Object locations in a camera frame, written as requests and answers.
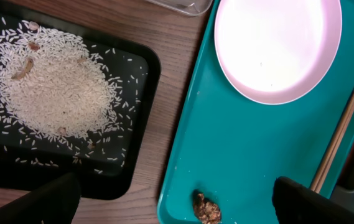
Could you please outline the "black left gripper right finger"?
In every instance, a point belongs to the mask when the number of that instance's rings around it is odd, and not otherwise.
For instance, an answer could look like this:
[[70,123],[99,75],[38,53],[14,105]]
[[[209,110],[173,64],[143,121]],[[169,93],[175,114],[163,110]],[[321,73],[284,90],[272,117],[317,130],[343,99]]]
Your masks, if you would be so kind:
[[288,177],[275,180],[272,205],[279,224],[354,224],[354,213]]

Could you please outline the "white round plate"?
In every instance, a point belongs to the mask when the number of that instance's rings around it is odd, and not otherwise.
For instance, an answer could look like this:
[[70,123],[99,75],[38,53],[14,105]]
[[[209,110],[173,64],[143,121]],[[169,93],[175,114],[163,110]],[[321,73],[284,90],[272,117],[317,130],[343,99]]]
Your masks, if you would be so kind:
[[214,25],[226,79],[265,105],[290,103],[315,88],[341,35],[339,0],[221,0]]

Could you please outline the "gold wrapper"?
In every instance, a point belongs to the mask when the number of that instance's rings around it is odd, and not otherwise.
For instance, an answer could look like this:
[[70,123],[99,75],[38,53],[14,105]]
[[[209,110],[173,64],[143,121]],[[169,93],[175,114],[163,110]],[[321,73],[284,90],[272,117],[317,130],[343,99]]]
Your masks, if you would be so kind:
[[202,224],[221,223],[221,210],[219,206],[206,198],[202,192],[198,190],[193,192],[192,206],[194,215]]

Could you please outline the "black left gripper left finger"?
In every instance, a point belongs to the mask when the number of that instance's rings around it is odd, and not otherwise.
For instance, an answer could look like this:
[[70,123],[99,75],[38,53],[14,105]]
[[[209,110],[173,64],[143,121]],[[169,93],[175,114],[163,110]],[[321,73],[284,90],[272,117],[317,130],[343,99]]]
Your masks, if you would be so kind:
[[81,196],[78,177],[68,173],[0,207],[0,223],[71,223]]

